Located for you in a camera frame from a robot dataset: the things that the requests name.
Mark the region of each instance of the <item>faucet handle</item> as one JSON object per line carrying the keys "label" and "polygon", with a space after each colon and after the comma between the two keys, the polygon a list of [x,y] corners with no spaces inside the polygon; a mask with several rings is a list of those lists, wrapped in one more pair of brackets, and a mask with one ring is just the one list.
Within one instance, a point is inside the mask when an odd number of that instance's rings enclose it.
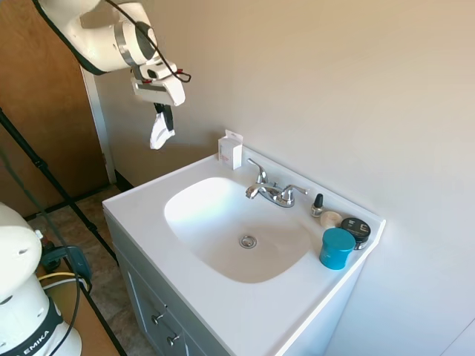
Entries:
{"label": "faucet handle", "polygon": [[257,184],[267,184],[269,182],[269,180],[267,179],[267,173],[264,170],[264,167],[262,165],[258,164],[256,161],[254,161],[251,158],[248,158],[247,162],[249,162],[253,165],[256,165],[259,168],[259,175],[258,175],[258,178],[255,180],[255,182]]}
{"label": "faucet handle", "polygon": [[309,193],[308,189],[303,189],[298,187],[297,185],[289,184],[282,190],[280,198],[287,202],[288,204],[294,202],[294,189],[300,191],[302,194],[307,195]]}

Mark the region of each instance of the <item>chrome faucet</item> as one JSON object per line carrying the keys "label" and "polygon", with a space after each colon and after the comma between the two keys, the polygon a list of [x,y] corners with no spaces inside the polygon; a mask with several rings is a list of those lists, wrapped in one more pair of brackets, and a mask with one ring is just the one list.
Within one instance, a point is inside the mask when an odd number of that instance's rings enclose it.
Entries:
{"label": "chrome faucet", "polygon": [[288,185],[284,189],[278,187],[277,183],[268,181],[267,173],[261,165],[257,164],[250,158],[248,159],[248,162],[259,167],[259,175],[256,179],[256,183],[246,189],[246,197],[249,199],[254,199],[258,194],[261,194],[264,198],[270,200],[274,204],[283,208],[291,208],[295,204],[294,189],[300,191],[302,194],[308,194],[307,189],[300,188],[293,184]]}

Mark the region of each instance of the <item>jar lid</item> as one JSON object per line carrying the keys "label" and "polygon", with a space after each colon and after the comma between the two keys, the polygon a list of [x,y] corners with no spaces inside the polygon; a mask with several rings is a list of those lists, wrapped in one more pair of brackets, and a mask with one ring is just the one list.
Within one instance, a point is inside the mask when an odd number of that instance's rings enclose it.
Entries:
{"label": "jar lid", "polygon": [[355,248],[355,238],[342,228],[329,228],[324,232],[323,243],[326,248],[341,252],[352,251]]}
{"label": "jar lid", "polygon": [[341,222],[341,228],[350,232],[357,243],[365,243],[371,234],[371,228],[363,220],[355,217],[348,217]]}

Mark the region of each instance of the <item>floor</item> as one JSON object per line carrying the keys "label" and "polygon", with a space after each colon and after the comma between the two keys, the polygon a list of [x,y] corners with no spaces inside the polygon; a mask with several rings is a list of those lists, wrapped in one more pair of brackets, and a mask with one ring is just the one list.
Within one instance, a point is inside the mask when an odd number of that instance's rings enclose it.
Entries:
{"label": "floor", "polygon": [[[115,186],[111,186],[77,203],[86,217],[96,224],[100,235],[110,245],[112,245],[112,239],[102,212],[102,201],[119,193],[120,191]],[[127,355],[155,356],[156,353],[140,333],[119,267],[109,253],[69,206],[54,211],[49,216],[66,242],[79,246],[88,259],[93,272],[91,296]],[[39,228],[43,233],[46,232],[47,237],[56,243],[44,218],[37,217],[28,223],[34,228]]]}

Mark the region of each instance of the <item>countertop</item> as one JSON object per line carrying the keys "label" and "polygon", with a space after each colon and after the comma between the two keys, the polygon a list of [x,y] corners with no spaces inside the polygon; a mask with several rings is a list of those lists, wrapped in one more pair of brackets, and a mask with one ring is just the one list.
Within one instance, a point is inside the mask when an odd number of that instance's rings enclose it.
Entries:
{"label": "countertop", "polygon": [[[242,185],[244,194],[258,172],[246,162],[248,157],[276,181],[310,189],[309,196],[297,196],[295,206],[286,211],[317,236],[295,265],[262,283],[236,282],[207,266],[180,242],[164,216],[166,203],[175,194],[210,177],[232,179]],[[243,167],[232,171],[216,155],[210,156],[103,205],[230,355],[282,355],[375,248],[385,220],[248,148],[243,149],[243,162]],[[326,208],[343,217],[359,217],[372,229],[367,247],[352,252],[340,271],[325,268],[318,259],[324,230],[309,215],[317,193],[324,194]]]}

